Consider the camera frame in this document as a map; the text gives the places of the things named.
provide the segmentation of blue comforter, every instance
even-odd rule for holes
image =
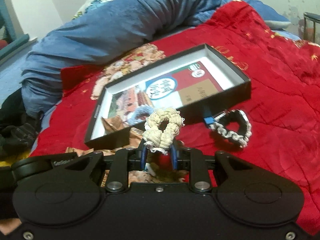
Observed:
[[[27,113],[48,111],[62,96],[60,70],[106,64],[177,26],[197,26],[231,0],[114,0],[51,31],[26,57],[22,96]],[[271,7],[245,0],[267,24],[288,23]]]

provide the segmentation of silver bolt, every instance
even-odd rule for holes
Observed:
[[[24,232],[24,233],[23,233],[23,238],[24,238],[25,240],[32,240],[32,239],[33,239],[33,234],[30,233],[30,232]]]
[[[285,236],[285,240],[293,240],[296,238],[296,233],[295,232],[289,232]]]
[[[121,189],[122,188],[122,183],[119,182],[119,181],[112,181],[112,182],[109,182],[107,187],[111,190],[118,190],[118,189]]]
[[[156,192],[163,192],[163,191],[164,191],[163,187],[156,187]]]
[[[195,183],[195,187],[196,189],[199,189],[199,190],[205,190],[210,187],[210,184],[205,181],[198,181],[197,183]]]

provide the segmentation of cream scrunchie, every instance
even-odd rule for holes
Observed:
[[[162,132],[159,130],[160,124],[168,121],[168,125]],[[172,145],[174,137],[176,137],[180,128],[183,126],[184,119],[180,116],[180,112],[169,107],[167,109],[155,109],[154,112],[146,118],[143,139],[145,145],[151,152],[160,151],[167,155],[167,150]]]

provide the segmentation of box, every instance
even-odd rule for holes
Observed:
[[[207,44],[159,60],[107,84],[87,129],[96,150],[129,144],[154,108],[174,107],[185,124],[203,121],[251,97],[250,79]]]

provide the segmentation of red quilt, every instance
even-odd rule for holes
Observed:
[[[235,108],[252,123],[247,148],[215,137],[203,123],[182,128],[179,139],[205,154],[225,150],[286,177],[303,190],[305,204],[298,224],[308,233],[320,230],[320,46],[292,42],[273,33],[245,2],[230,2],[195,29],[152,44],[166,56],[201,43],[212,45],[252,80],[252,98]],[[96,104],[90,99],[101,69],[78,66],[62,70],[65,89],[50,127],[32,154],[87,149],[84,135]]]

